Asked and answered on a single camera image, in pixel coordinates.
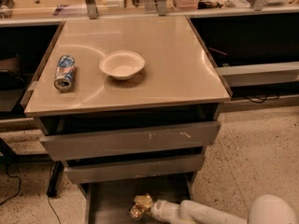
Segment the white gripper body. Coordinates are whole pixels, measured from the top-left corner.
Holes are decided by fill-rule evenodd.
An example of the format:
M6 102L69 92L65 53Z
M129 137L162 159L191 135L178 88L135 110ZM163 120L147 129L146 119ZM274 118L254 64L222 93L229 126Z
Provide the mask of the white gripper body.
M150 215L167 224L180 224L180 205L158 200L150 209Z

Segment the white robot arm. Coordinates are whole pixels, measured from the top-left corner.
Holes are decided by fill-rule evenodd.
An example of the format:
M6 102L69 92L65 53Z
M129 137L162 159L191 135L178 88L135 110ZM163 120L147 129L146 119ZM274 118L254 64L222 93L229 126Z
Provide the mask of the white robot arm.
M168 224L299 224L291 206L278 196L265 194L254 200L247 218L184 200L180 204L166 200L153 201L148 195L136 195L130 215L140 219L144 214Z

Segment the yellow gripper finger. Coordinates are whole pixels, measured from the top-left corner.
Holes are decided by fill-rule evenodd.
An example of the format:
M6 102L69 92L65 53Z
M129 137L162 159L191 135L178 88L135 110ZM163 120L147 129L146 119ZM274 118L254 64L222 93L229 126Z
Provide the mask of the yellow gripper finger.
M149 194L136 195L134 198L134 202L143 206L146 209L149 209L153 206L153 200Z

